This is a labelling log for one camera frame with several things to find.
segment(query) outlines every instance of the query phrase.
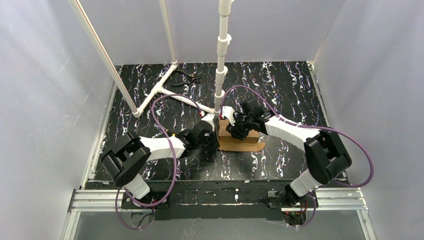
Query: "white wall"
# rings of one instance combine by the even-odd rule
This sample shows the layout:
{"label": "white wall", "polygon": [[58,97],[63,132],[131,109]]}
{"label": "white wall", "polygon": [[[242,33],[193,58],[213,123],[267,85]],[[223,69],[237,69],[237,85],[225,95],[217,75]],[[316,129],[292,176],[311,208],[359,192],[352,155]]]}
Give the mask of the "white wall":
{"label": "white wall", "polygon": [[[226,62],[313,61],[344,0],[235,0]],[[81,0],[112,61],[169,63],[158,0]],[[176,58],[216,62],[219,0],[167,0]]]}
{"label": "white wall", "polygon": [[0,238],[60,239],[113,81],[66,0],[0,16]]}
{"label": "white wall", "polygon": [[[363,143],[378,239],[423,239],[424,1],[346,0],[316,60],[330,123]],[[354,183],[368,163],[350,147]]]}

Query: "open cardboard box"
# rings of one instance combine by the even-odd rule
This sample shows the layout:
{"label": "open cardboard box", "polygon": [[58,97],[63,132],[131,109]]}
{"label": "open cardboard box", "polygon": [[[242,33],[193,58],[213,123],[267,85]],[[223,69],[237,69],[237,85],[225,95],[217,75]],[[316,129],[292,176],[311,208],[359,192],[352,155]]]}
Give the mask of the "open cardboard box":
{"label": "open cardboard box", "polygon": [[257,131],[251,130],[246,139],[242,141],[231,137],[231,134],[226,130],[228,124],[228,120],[219,120],[219,150],[234,152],[259,152],[264,149],[265,142],[258,142],[259,133]]}

